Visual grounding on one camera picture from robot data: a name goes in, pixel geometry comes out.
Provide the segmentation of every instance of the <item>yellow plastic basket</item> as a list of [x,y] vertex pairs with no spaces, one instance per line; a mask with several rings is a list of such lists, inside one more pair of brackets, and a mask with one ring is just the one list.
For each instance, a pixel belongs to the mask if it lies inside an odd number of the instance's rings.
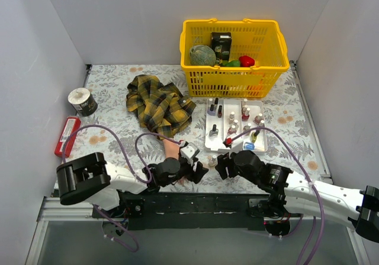
[[[191,66],[190,48],[210,46],[212,32],[230,32],[230,59],[248,55],[253,67]],[[290,67],[287,46],[276,21],[187,20],[180,36],[181,66],[191,96],[263,98]]]

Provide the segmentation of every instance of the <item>white lid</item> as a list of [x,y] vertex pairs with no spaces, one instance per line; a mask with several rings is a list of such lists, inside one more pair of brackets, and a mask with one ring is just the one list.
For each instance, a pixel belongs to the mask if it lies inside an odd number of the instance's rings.
[[74,89],[68,96],[68,101],[71,104],[82,104],[91,95],[90,91],[86,88]]

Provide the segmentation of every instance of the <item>floral tablecloth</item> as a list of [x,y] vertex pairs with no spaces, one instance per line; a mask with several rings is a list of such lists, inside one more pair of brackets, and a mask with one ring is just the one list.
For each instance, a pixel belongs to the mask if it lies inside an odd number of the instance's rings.
[[[134,140],[147,129],[139,126],[136,116],[126,111],[127,85],[140,74],[156,75],[163,84],[173,82],[184,94],[188,94],[184,72],[179,65],[94,65],[86,87],[98,103],[97,111],[89,117],[82,117],[82,126],[100,124],[112,129],[125,146],[131,165],[141,169],[142,162],[134,150]],[[192,114],[191,125],[175,135],[176,140],[194,143],[199,149],[199,160],[208,165],[212,153],[205,151],[205,105],[206,98],[192,99],[197,107]],[[307,129],[300,98],[293,74],[283,73],[264,99],[266,126],[276,130],[289,144],[313,180],[320,179],[320,172],[314,155],[314,148]],[[268,151],[260,155],[267,163],[280,164],[299,173],[300,168],[288,151],[272,134],[267,135]],[[157,163],[165,158],[162,142],[155,137],[145,136],[139,144],[147,163]],[[95,151],[103,152],[106,161],[118,166],[126,166],[121,150],[111,134],[99,128],[88,128],[76,138],[70,160]],[[208,192],[208,193],[262,193],[257,186],[241,177],[221,180],[214,168],[203,177],[199,184],[184,181],[162,189],[166,192]]]

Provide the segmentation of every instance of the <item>plaid cloth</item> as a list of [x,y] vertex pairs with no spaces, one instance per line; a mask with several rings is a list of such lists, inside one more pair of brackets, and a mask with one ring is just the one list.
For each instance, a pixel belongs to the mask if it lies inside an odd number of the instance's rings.
[[156,76],[139,75],[127,89],[127,110],[134,112],[140,126],[150,132],[172,138],[191,123],[196,104],[173,83],[164,86]]

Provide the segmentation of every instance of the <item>gray floor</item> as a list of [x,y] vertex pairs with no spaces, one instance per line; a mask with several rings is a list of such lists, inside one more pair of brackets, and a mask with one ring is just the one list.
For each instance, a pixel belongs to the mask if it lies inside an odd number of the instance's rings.
[[[140,250],[130,253],[103,238],[101,222],[49,222],[38,264],[295,264],[311,224],[304,221],[296,235],[282,241],[244,229],[135,231]],[[131,244],[126,235],[122,239]],[[326,223],[311,264],[358,264],[346,228]]]

